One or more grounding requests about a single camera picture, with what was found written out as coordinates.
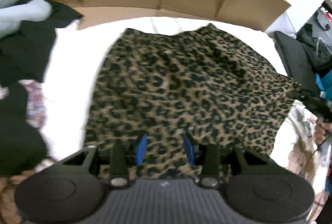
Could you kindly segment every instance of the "black backpack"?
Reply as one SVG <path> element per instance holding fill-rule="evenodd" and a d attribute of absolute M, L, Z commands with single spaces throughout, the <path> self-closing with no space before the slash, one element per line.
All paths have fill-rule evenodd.
<path fill-rule="evenodd" d="M 302 43 L 313 72 L 325 76 L 332 69 L 332 51 L 324 39 L 312 36 L 312 24 L 305 24 L 296 39 Z"/>

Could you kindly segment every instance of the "bed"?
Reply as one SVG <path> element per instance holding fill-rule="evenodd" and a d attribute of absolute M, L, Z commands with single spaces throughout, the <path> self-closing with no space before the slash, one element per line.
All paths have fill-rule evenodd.
<path fill-rule="evenodd" d="M 105 55 L 126 28 L 145 33 L 173 35 L 195 30 L 208 23 L 233 34 L 264 56 L 278 73 L 287 75 L 274 42 L 267 34 L 232 24 L 183 18 L 144 17 L 101 24 L 79 31 L 57 29 L 57 40 L 43 84 L 47 120 L 41 132 L 50 155 L 60 160 L 82 148 L 84 127 L 88 119 L 96 76 Z M 294 106 L 300 107 L 301 103 L 294 103 Z M 307 110 L 305 113 L 308 117 L 312 116 Z M 277 133 L 271 155 L 277 164 L 288 167 L 293 172 L 298 172 L 301 163 L 303 165 L 308 157 L 308 154 L 296 147 L 302 135 L 301 131 L 294 118 L 288 116 Z M 316 146 L 313 139 L 307 139 L 306 145 L 311 148 Z M 328 167 L 319 164 L 319 156 L 315 154 L 310 180 L 315 195 L 325 189 L 327 170 Z"/>

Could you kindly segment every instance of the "black bag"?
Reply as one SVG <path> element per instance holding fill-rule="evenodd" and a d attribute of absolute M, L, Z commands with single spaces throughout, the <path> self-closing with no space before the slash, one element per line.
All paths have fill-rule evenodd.
<path fill-rule="evenodd" d="M 305 24 L 296 39 L 302 43 L 313 72 L 325 76 L 332 69 L 332 51 L 324 39 L 312 36 L 311 24 Z"/>
<path fill-rule="evenodd" d="M 319 97 L 316 76 L 308 62 L 303 44 L 290 36 L 276 31 L 276 50 L 289 77 L 301 84 L 301 89 L 308 90 L 313 96 Z"/>

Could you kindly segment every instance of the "leopard print fabric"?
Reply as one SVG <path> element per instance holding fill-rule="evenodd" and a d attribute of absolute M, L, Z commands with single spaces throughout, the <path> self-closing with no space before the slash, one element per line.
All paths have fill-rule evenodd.
<path fill-rule="evenodd" d="M 275 135 L 298 90 L 260 54 L 209 24 L 174 36 L 127 29 L 97 77 L 85 145 L 100 151 L 116 139 L 149 137 L 138 176 L 190 167 L 182 134 L 221 147 L 240 144 L 270 155 Z"/>

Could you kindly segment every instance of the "leopard print clothing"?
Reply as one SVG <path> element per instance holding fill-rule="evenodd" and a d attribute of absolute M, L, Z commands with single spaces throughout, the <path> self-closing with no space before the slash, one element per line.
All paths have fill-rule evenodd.
<path fill-rule="evenodd" d="M 116 139 L 147 133 L 145 164 L 136 171 L 144 177 L 199 172 L 187 162 L 183 133 L 270 155 L 293 90 L 297 82 L 212 24 L 173 36 L 127 29 L 97 77 L 85 145 L 105 151 Z"/>

